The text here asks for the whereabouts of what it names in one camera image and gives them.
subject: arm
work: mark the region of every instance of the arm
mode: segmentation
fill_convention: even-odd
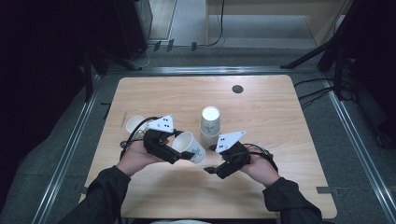
[[[241,171],[266,187],[262,192],[265,206],[280,212],[282,223],[322,223],[320,210],[303,196],[296,183],[280,177],[269,161],[251,155],[250,164]]]
[[[114,223],[131,176],[147,165],[162,161],[147,153],[143,142],[133,142],[120,162],[100,172],[88,187],[86,198],[60,223]]]

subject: white cup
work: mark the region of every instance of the white cup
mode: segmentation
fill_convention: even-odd
[[[180,153],[184,151],[194,153],[195,155],[190,159],[193,163],[200,163],[206,155],[205,149],[190,132],[184,132],[178,135],[172,143],[172,148]]]
[[[214,106],[205,107],[202,111],[201,131],[207,135],[215,135],[220,130],[220,111]]]
[[[210,146],[216,145],[218,143],[220,134],[221,134],[221,126],[220,126],[220,131],[213,135],[205,134],[201,130],[201,144],[202,144],[202,146],[204,148],[209,148]]]
[[[134,129],[141,123],[145,118],[142,116],[136,116],[128,120],[126,123],[126,130],[128,133],[132,133]],[[140,139],[143,138],[143,135],[145,134],[146,131],[146,122],[140,125],[139,129],[136,131],[132,139]]]

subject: forearm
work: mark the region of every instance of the forearm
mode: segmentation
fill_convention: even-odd
[[[60,223],[113,223],[120,214],[130,180],[116,166],[105,169],[90,184],[86,198]]]
[[[265,206],[280,212],[282,223],[322,223],[320,210],[303,196],[296,183],[280,178],[262,193]]]

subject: wooden table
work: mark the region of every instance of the wooden table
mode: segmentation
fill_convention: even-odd
[[[240,85],[242,93],[232,88]],[[302,194],[335,217],[318,154],[288,76],[246,77],[127,77],[120,81],[86,186],[100,171],[116,164],[120,142],[129,136],[125,124],[134,116],[173,115],[175,128],[200,140],[201,112],[214,105],[221,112],[222,132],[245,130],[240,140],[267,148],[275,155],[279,173],[300,185]],[[189,161],[157,163],[132,177],[122,206],[123,217],[150,218],[275,218],[262,197],[263,186],[237,172],[225,179],[209,175],[206,166],[222,163],[207,151],[199,164]]]
[[[318,46],[332,33],[352,0],[227,0],[224,15],[303,15]],[[221,15],[220,0],[206,0],[206,44],[209,45],[209,15]]]

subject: hand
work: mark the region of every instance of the hand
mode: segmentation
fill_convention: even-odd
[[[147,165],[162,161],[160,158],[147,153],[143,141],[134,141],[126,150],[117,167],[126,175],[132,176]]]
[[[261,152],[259,149],[253,148],[247,150],[251,152]],[[271,163],[259,155],[250,155],[250,164],[242,167],[241,171],[263,184],[266,188],[270,187],[280,178],[280,175]]]

